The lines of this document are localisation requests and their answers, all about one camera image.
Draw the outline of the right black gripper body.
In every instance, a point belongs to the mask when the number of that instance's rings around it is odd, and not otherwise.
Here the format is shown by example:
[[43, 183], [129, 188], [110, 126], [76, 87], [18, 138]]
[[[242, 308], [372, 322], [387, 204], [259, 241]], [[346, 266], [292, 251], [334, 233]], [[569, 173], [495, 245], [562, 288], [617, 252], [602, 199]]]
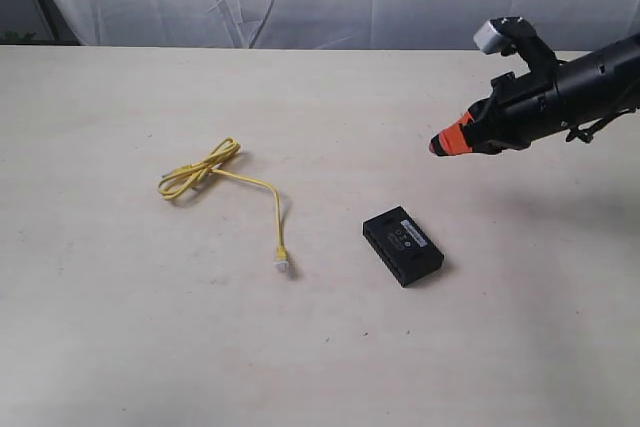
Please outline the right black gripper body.
[[491, 95], [469, 108], [462, 127], [472, 153], [524, 150], [565, 131], [589, 143], [625, 114], [625, 46], [611, 44], [543, 72], [509, 72], [491, 80]]

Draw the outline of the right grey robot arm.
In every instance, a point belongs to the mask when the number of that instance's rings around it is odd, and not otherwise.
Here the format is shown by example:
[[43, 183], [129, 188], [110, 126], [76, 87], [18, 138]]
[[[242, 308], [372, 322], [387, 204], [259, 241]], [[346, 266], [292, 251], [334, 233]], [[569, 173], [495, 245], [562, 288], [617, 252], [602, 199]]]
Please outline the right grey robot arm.
[[430, 141], [438, 157], [524, 150], [560, 132], [586, 144], [619, 117], [639, 110], [639, 36], [569, 62], [491, 81], [491, 95]]

